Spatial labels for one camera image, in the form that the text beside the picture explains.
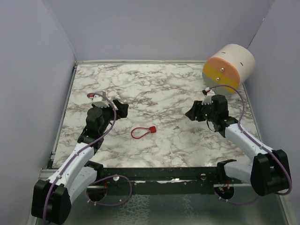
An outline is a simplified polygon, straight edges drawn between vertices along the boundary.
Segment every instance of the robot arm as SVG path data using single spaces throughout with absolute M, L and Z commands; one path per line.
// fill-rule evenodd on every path
M 103 138 L 99 141 L 97 139 L 103 136 L 110 121 L 114 120 L 114 111 L 111 106 L 99 99 L 98 97 L 96 101 L 93 100 L 93 107 L 87 113 L 86 126 L 65 163 L 48 180 L 38 180 L 35 184 L 31 208 L 33 216 L 43 218 L 46 196 L 50 192 L 46 219 L 59 225 L 63 224 L 74 200 L 89 184 L 101 176 L 98 171 L 103 166 L 89 160 L 100 148 Z M 117 119 L 126 118 L 128 104 L 121 104 L 118 100 L 113 100 L 113 103 L 118 109 Z
M 240 164 L 233 159 L 219 162 L 217 164 L 218 179 L 221 182 L 226 182 L 229 178 L 236 178 L 249 183 L 260 196 L 289 188 L 285 173 L 274 158 L 262 147 L 271 151 L 286 169 L 288 175 L 291 176 L 286 153 L 264 145 L 243 127 L 243 131 L 241 131 L 238 121 L 229 116 L 225 96 L 210 94 L 208 98 L 209 100 L 195 101 L 186 116 L 190 120 L 211 121 L 216 132 L 236 144 L 253 162 L 252 166 Z

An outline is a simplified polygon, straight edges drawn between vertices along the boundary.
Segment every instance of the marble surface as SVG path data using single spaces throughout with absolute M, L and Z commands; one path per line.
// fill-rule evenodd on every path
M 206 122 L 184 116 L 205 88 L 203 64 L 79 65 L 63 121 L 53 168 L 60 167 L 76 145 L 91 107 L 89 92 L 105 91 L 112 100 L 129 104 L 128 117 L 118 120 L 92 161 L 105 167 L 215 166 L 226 159 L 249 164 L 243 152 Z M 243 87 L 240 88 L 246 97 Z M 241 100 L 227 98 L 229 113 L 238 118 Z M 247 103 L 242 125 L 257 136 Z M 157 132 L 133 139 L 135 127 L 156 126 Z

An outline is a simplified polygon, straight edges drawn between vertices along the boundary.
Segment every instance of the hole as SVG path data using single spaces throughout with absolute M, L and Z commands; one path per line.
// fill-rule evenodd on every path
M 201 173 L 200 178 L 201 178 L 202 180 L 206 180 L 206 174 Z

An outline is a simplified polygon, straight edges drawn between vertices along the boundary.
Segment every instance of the white cable clip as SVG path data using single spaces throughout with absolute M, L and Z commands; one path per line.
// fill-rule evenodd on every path
M 240 132 L 243 134 L 245 133 L 245 130 L 239 127 Z
M 204 97 L 202 101 L 202 105 L 210 105 L 211 104 L 211 97 L 215 95 L 215 92 L 213 90 L 210 90 L 209 88 L 206 88 L 205 91 L 207 92 L 207 95 Z

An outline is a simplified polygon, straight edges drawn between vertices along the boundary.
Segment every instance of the foam cylinder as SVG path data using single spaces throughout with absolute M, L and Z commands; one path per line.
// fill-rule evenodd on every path
M 253 73 L 254 68 L 255 59 L 251 52 L 240 45 L 230 44 L 205 62 L 202 76 L 210 88 L 220 84 L 238 88 Z M 218 87 L 214 92 L 231 95 L 235 91 L 228 87 Z

